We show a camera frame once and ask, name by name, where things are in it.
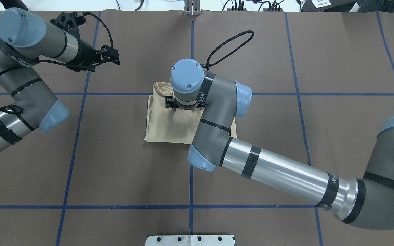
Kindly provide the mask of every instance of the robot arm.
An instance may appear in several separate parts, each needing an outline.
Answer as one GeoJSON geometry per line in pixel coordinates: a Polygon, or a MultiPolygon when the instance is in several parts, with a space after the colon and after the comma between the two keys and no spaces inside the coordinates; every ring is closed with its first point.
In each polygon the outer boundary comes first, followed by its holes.
{"type": "Polygon", "coordinates": [[[1,14],[0,73],[6,72],[0,75],[0,85],[14,103],[0,108],[0,152],[35,129],[47,132],[69,116],[63,103],[31,67],[39,56],[61,61],[75,71],[95,72],[89,65],[102,58],[119,64],[116,50],[105,45],[97,51],[80,39],[77,25],[84,21],[83,15],[76,12],[61,13],[52,23],[20,8],[1,14]]]}
{"type": "Polygon", "coordinates": [[[243,116],[250,104],[249,87],[205,73],[191,59],[172,67],[171,85],[179,107],[205,105],[188,152],[191,165],[228,168],[329,210],[346,224],[394,229],[394,117],[379,134],[363,179],[342,179],[230,137],[234,116],[243,116]]]}

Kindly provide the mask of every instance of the white sticker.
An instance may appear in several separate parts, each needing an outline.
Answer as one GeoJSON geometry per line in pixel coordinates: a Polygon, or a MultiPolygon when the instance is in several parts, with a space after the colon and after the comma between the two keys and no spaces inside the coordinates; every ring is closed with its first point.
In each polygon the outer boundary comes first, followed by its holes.
{"type": "Polygon", "coordinates": [[[331,5],[329,0],[311,0],[316,8],[321,8],[331,5]]]}

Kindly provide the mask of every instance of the beige cloth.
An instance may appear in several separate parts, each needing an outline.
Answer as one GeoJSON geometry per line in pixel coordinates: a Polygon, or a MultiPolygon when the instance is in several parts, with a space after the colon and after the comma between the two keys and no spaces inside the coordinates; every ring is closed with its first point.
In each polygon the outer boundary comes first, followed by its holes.
{"type": "MultiPolygon", "coordinates": [[[[156,82],[153,95],[148,98],[147,142],[167,142],[190,144],[194,138],[203,109],[166,109],[165,96],[173,96],[171,84],[156,82]]],[[[231,136],[236,138],[235,120],[232,122],[231,136]]]]}

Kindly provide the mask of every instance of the white floor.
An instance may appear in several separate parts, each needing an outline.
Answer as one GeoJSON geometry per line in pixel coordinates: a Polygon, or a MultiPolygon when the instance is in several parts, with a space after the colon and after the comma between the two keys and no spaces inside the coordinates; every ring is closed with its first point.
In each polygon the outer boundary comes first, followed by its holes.
{"type": "MultiPolygon", "coordinates": [[[[33,11],[98,11],[105,9],[118,9],[117,2],[121,10],[134,10],[140,4],[140,0],[52,0],[52,1],[38,1],[38,0],[23,0],[25,5],[33,11]]],[[[211,11],[221,11],[225,0],[201,0],[201,9],[211,11]]],[[[254,4],[251,0],[244,1],[244,7],[247,11],[257,11],[261,4],[254,4]]],[[[295,0],[284,0],[280,3],[284,11],[300,11],[299,5],[295,0]]],[[[183,10],[183,0],[145,0],[141,10],[149,11],[165,11],[165,10],[183,10]]]]}

